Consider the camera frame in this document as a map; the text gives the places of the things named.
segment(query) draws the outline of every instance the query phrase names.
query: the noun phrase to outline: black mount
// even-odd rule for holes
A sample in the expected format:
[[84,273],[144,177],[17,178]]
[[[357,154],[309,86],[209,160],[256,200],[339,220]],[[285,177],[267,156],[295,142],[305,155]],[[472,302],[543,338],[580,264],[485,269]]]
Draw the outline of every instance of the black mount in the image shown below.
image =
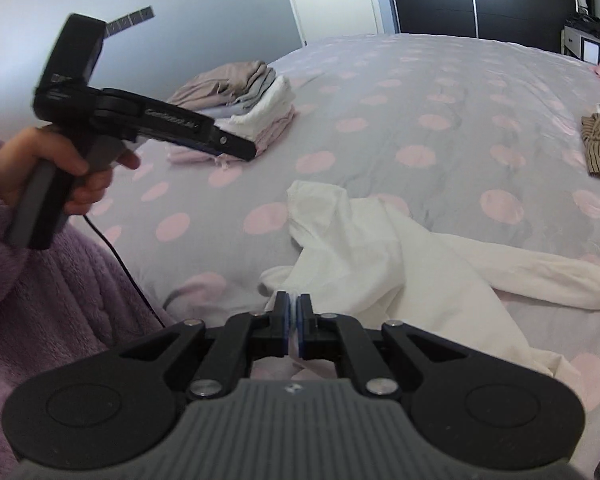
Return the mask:
[[[580,478],[570,389],[400,321],[367,330],[300,296],[299,355],[341,379],[248,380],[288,353],[291,313],[279,292],[271,312],[187,320],[25,382],[2,414],[14,478]],[[312,465],[286,475],[274,450]]]

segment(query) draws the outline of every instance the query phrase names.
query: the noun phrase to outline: gray polka dot duvet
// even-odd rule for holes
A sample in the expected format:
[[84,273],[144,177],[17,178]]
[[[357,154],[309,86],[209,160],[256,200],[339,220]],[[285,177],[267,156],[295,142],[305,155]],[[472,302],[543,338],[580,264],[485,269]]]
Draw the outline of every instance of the gray polka dot duvet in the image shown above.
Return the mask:
[[[323,41],[272,65],[290,77],[298,115],[262,156],[176,166],[149,141],[142,167],[116,169],[93,211],[173,317],[221,324],[262,305],[260,274],[298,257],[285,207],[298,179],[378,195],[434,232],[600,265],[600,180],[587,174],[579,133],[600,102],[589,66],[420,35]],[[590,478],[600,458],[600,312],[502,300],[531,346],[565,355],[585,378],[587,428],[573,463]]]

